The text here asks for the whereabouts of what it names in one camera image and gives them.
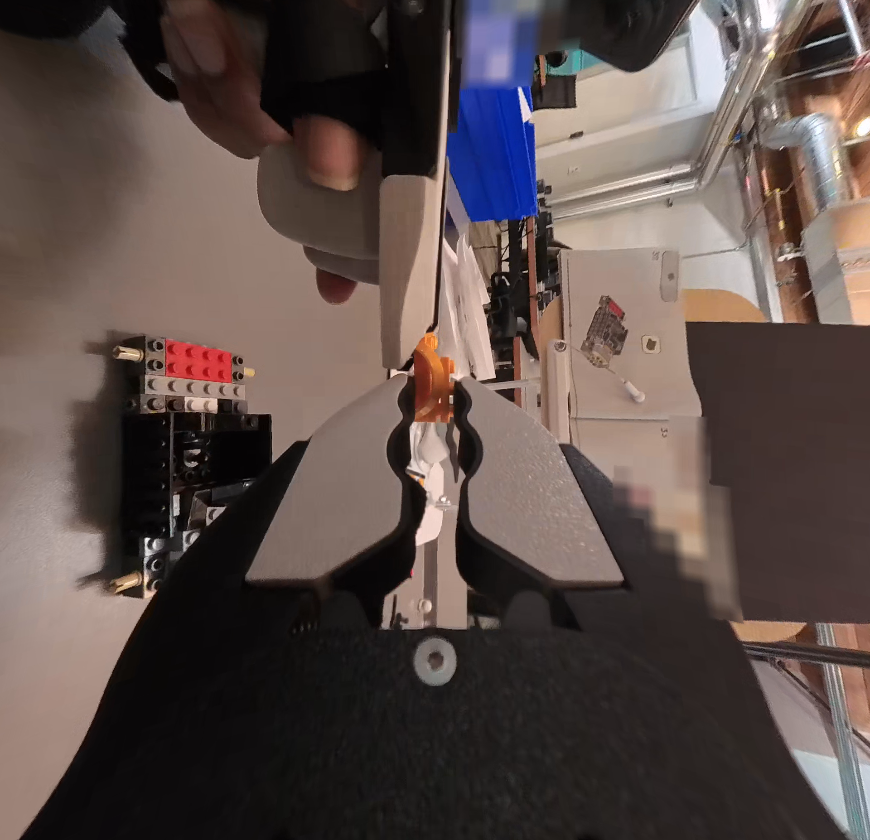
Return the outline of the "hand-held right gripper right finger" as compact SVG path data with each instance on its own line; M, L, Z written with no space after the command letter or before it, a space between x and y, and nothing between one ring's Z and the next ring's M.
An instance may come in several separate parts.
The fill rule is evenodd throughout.
M619 588L624 574L556 437L491 386L457 381L459 573L476 592Z

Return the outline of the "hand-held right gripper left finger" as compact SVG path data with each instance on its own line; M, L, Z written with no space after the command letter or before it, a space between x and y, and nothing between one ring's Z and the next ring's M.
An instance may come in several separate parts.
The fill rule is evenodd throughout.
M258 586L320 587L410 530L412 378L395 376L310 437L246 574Z

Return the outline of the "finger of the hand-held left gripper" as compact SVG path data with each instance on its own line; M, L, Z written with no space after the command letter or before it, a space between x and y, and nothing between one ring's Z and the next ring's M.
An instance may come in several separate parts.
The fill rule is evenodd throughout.
M438 320L445 168L393 174L379 191L379 304L383 365L401 369Z

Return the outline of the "orange toy brick assembly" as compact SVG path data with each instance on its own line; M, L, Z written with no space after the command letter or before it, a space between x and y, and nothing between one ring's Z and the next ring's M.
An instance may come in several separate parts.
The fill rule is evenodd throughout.
M438 335L427 332L412 354L416 422L448 424L453 420L455 365L438 348Z

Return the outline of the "grey desk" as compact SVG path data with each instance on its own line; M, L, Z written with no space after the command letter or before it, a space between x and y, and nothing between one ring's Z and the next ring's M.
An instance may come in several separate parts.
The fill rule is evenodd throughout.
M78 43L2 41L2 837L464 838L422 631L357 597L245 583L306 443L141 603L100 597L116 531L114 327L285 333L307 396L316 297L256 222L254 167Z

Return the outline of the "person's left hand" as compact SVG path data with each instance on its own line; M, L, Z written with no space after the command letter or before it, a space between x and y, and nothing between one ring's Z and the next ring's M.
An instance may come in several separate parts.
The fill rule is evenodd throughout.
M368 146L342 121L302 116L287 133L260 106L260 79L230 16L213 0L164 0L161 35L186 114L210 140L243 160L292 142L315 185L347 192Z

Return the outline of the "white paper bags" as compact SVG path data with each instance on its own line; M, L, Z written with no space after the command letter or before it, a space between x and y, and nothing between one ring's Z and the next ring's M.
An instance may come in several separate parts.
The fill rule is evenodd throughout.
M465 236L456 248L442 240L437 352L453 362L457 378L495 378L485 307L490 303L476 257Z

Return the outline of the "black office chair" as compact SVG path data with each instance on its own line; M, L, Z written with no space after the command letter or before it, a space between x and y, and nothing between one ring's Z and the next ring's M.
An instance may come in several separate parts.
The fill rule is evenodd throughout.
M486 322L492 350L507 348L518 336L529 356L538 359L538 345L532 333L528 271L522 271L516 281L497 271L489 281Z

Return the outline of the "blue plastic bin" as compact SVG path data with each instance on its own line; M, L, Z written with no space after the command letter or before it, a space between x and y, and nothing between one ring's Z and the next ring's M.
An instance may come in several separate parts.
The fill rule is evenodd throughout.
M528 87L463 89L447 139L453 182L471 222L536 214L535 126Z

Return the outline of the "toy car chassis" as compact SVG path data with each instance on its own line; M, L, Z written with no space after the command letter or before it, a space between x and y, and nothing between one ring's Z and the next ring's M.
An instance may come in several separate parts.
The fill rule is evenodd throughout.
M237 352L155 334L114 346L125 367L118 523L107 591L153 596L272 461L272 419L250 411L254 370Z

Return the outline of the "large black board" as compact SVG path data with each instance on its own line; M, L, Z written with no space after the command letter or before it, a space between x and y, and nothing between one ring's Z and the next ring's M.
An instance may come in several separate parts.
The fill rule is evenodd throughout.
M869 328L689 323L749 620L869 621Z

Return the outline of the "silver ventilation duct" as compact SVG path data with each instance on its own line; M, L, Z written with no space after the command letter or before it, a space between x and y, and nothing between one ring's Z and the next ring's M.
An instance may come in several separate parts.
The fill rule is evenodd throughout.
M851 168L842 145L841 125L834 116L810 113L768 121L760 136L768 149L799 151L816 214L853 200Z

